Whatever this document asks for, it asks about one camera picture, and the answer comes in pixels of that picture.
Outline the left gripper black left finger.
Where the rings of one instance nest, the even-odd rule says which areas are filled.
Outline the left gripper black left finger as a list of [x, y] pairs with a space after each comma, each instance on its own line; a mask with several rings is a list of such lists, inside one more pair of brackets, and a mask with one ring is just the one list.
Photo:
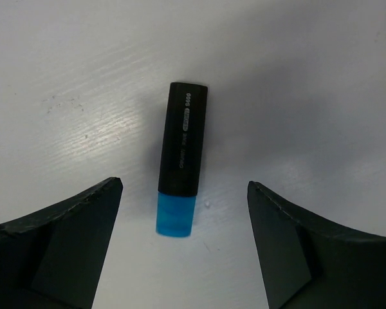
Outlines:
[[0, 308], [91, 308], [123, 185], [108, 178], [0, 224]]

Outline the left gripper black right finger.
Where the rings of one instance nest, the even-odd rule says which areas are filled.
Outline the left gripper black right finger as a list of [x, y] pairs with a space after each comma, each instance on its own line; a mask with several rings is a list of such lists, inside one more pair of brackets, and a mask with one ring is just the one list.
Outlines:
[[258, 182], [248, 210], [270, 308], [386, 308], [386, 237], [328, 220]]

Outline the blue black highlighter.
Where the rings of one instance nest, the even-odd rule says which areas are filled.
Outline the blue black highlighter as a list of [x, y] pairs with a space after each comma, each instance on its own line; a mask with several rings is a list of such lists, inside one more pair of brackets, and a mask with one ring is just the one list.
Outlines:
[[190, 236], [199, 188], [208, 88], [170, 84], [163, 134], [156, 232]]

